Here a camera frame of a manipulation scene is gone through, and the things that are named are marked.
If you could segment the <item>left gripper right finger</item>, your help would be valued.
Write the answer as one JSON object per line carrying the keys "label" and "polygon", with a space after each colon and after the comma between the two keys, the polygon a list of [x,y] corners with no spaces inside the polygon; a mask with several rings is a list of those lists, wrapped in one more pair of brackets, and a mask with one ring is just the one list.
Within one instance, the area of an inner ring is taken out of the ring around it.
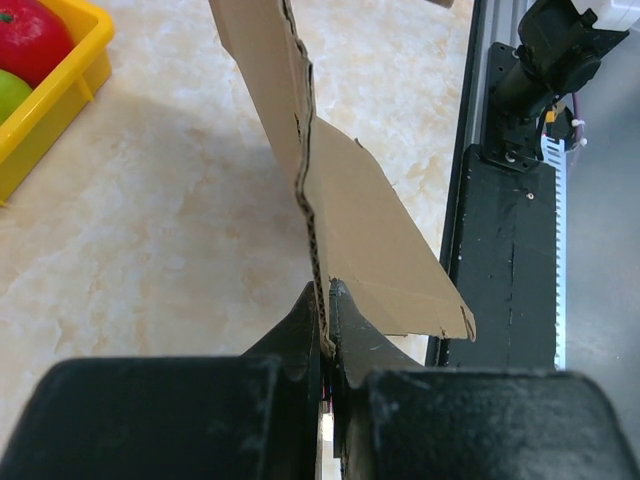
{"label": "left gripper right finger", "polygon": [[427,368],[342,281],[329,293],[334,454],[346,479],[635,479],[604,392],[572,372]]}

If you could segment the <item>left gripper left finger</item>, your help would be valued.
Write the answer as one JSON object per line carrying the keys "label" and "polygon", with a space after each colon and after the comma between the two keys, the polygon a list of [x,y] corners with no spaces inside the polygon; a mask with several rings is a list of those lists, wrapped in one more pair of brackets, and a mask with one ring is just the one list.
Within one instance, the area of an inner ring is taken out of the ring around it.
{"label": "left gripper left finger", "polygon": [[314,479],[315,292],[238,356],[76,358],[37,384],[5,479]]}

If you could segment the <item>brown cardboard box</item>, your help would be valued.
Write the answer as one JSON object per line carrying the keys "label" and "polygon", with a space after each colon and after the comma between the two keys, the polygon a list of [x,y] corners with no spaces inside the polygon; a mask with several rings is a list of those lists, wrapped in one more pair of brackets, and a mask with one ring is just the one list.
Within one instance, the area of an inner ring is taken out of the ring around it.
{"label": "brown cardboard box", "polygon": [[474,340],[473,313],[377,160],[317,115],[313,66],[290,3],[210,8],[305,218],[321,334],[330,333],[330,287],[339,280],[383,334]]}

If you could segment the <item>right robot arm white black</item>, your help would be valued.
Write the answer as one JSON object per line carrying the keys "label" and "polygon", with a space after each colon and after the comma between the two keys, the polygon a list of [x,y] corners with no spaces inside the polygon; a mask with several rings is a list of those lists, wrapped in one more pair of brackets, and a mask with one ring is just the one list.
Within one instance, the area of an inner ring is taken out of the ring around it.
{"label": "right robot arm white black", "polygon": [[484,159],[519,172],[541,162],[546,114],[595,76],[638,20],[637,1],[534,2],[518,25],[520,45],[489,49]]}

